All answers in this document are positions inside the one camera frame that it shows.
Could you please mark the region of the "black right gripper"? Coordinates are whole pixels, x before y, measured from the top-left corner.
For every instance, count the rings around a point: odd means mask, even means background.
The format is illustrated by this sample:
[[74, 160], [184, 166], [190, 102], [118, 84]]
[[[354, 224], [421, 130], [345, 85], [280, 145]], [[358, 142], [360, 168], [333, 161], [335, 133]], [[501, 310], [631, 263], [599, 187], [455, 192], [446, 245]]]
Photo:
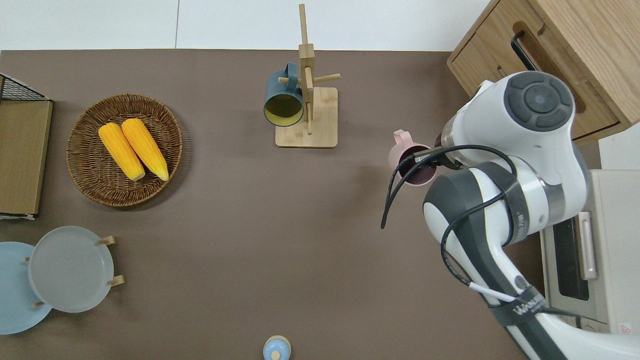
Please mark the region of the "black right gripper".
[[[442, 131], [434, 142], [435, 148], [448, 149], [452, 148], [455, 145], [455, 141], [451, 137], [451, 133]], [[461, 165], [458, 164], [457, 160], [453, 159], [451, 155], [453, 152], [445, 153], [430, 153], [426, 155], [422, 159], [422, 164], [425, 167], [437, 168], [439, 166], [444, 166], [450, 170], [459, 170]]]

